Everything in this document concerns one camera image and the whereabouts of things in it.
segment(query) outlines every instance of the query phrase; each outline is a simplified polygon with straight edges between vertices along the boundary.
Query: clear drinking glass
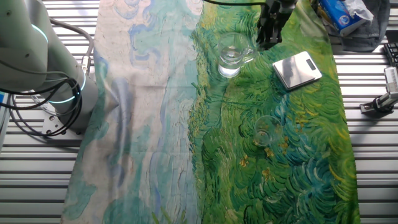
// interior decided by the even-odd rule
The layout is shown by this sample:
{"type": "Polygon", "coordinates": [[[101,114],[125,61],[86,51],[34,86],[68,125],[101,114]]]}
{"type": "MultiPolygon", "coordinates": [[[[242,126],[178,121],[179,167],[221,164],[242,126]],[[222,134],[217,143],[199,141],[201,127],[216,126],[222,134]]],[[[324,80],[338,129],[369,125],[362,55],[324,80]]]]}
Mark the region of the clear drinking glass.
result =
{"type": "Polygon", "coordinates": [[[253,141],[257,146],[268,146],[282,137],[282,125],[273,116],[262,116],[254,125],[253,141]]]}
{"type": "Polygon", "coordinates": [[[238,33],[227,33],[218,41],[218,71],[226,78],[238,75],[242,65],[254,59],[255,50],[248,38],[238,33]]]}

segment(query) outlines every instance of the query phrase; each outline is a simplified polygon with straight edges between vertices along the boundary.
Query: digital scale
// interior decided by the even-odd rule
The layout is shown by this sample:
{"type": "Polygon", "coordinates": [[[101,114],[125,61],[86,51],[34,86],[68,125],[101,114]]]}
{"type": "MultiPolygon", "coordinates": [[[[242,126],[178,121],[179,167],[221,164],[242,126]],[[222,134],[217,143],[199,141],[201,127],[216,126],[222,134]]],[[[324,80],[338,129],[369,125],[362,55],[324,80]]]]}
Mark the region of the digital scale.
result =
{"type": "Polygon", "coordinates": [[[293,90],[322,77],[308,52],[301,52],[272,64],[287,90],[293,90]]]}

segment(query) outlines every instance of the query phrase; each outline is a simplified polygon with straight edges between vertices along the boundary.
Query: cable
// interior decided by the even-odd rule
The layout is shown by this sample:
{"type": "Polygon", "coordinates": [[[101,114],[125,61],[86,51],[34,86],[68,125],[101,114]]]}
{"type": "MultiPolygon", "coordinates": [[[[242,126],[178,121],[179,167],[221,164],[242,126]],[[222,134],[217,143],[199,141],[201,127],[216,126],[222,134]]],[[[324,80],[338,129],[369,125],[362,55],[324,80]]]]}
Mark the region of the cable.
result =
{"type": "Polygon", "coordinates": [[[218,2],[212,0],[204,0],[205,2],[217,4],[220,6],[261,6],[265,5],[265,2],[248,2],[248,3],[228,3],[228,2],[218,2]]]}
{"type": "Polygon", "coordinates": [[[0,60],[0,64],[9,67],[11,69],[17,70],[18,72],[24,72],[24,73],[29,73],[29,74],[33,74],[33,75],[56,75],[56,74],[61,74],[61,75],[65,75],[65,77],[68,77],[68,75],[65,72],[34,72],[34,71],[29,71],[29,70],[24,70],[21,68],[17,68],[13,65],[10,65],[9,63],[0,60]]]}
{"type": "Polygon", "coordinates": [[[76,27],[76,26],[73,26],[73,25],[67,24],[65,22],[61,22],[61,21],[52,19],[52,18],[50,18],[50,22],[54,25],[58,25],[60,27],[75,31],[76,33],[81,34],[84,37],[86,37],[86,39],[88,40],[88,50],[87,50],[85,56],[91,55],[91,52],[93,51],[93,48],[94,48],[94,40],[91,37],[91,35],[89,35],[89,33],[87,33],[86,31],[84,31],[83,29],[81,29],[79,27],[76,27]]]}
{"type": "MultiPolygon", "coordinates": [[[[81,112],[81,108],[82,108],[82,98],[81,98],[81,91],[80,91],[80,86],[79,84],[76,82],[76,80],[74,79],[68,79],[68,84],[72,87],[72,92],[73,95],[75,96],[74,102],[75,102],[75,106],[74,106],[74,111],[76,111],[76,113],[72,114],[68,121],[59,129],[57,129],[56,131],[52,132],[52,133],[48,133],[48,134],[42,134],[38,131],[36,131],[34,128],[32,128],[31,126],[29,126],[29,124],[27,124],[23,119],[21,114],[19,113],[18,110],[16,110],[16,113],[19,117],[19,119],[21,120],[21,122],[23,122],[26,127],[28,127],[32,132],[29,132],[27,130],[25,130],[15,119],[14,114],[12,113],[12,110],[9,108],[9,112],[10,112],[10,116],[12,118],[12,120],[15,122],[15,124],[18,126],[18,128],[20,128],[23,132],[25,132],[26,134],[32,135],[32,136],[42,136],[42,137],[51,137],[51,136],[57,136],[59,134],[64,133],[67,129],[70,128],[70,126],[77,120],[80,112],[81,112]]],[[[8,102],[10,101],[10,99],[12,99],[13,105],[16,105],[15,99],[9,95],[8,98],[8,102]]]]}
{"type": "MultiPolygon", "coordinates": [[[[30,96],[30,97],[32,98],[32,100],[33,100],[35,103],[40,103],[40,102],[41,102],[41,101],[39,100],[39,98],[38,98],[36,95],[32,95],[32,96],[30,96]]],[[[65,115],[68,115],[68,114],[72,113],[73,110],[76,109],[76,107],[77,107],[77,105],[75,105],[73,108],[71,108],[71,109],[68,110],[67,112],[58,113],[58,112],[56,112],[56,111],[50,111],[50,110],[47,109],[44,105],[40,106],[40,108],[41,108],[44,112],[46,112],[46,113],[48,113],[49,115],[52,115],[52,116],[65,116],[65,115]]]]}
{"type": "Polygon", "coordinates": [[[49,79],[49,80],[44,80],[44,82],[57,82],[57,81],[62,81],[66,80],[67,78],[57,78],[57,79],[49,79]]]}

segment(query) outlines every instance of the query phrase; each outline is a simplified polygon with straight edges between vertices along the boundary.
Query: blue box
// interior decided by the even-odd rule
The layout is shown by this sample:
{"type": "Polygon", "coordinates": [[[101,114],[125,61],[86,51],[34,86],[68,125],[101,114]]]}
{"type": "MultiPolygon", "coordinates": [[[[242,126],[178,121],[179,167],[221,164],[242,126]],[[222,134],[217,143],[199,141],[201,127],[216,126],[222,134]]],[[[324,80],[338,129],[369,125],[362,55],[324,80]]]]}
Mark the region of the blue box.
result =
{"type": "Polygon", "coordinates": [[[320,0],[319,3],[342,37],[347,36],[366,22],[357,15],[352,18],[344,3],[340,0],[320,0]]]}

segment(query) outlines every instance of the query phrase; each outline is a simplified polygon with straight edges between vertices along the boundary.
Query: metal rail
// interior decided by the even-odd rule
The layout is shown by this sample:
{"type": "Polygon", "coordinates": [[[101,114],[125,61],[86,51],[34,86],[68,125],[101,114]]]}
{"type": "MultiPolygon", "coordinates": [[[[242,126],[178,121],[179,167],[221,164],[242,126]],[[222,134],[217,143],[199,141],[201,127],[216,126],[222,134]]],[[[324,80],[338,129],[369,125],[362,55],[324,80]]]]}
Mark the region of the metal rail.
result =
{"type": "MultiPolygon", "coordinates": [[[[50,16],[95,33],[100,1],[43,0],[50,16]]],[[[398,30],[398,0],[391,0],[390,30],[398,30]]],[[[88,42],[72,31],[54,27],[78,60],[88,42]]],[[[362,223],[398,223],[398,111],[383,119],[361,115],[359,104],[386,92],[385,56],[343,52],[332,39],[341,91],[358,170],[362,223]]],[[[21,104],[32,104],[20,97],[21,104]]],[[[30,125],[40,129],[40,110],[21,111],[30,125]]],[[[79,142],[44,144],[23,134],[10,122],[0,153],[0,223],[59,223],[79,142]]]]}

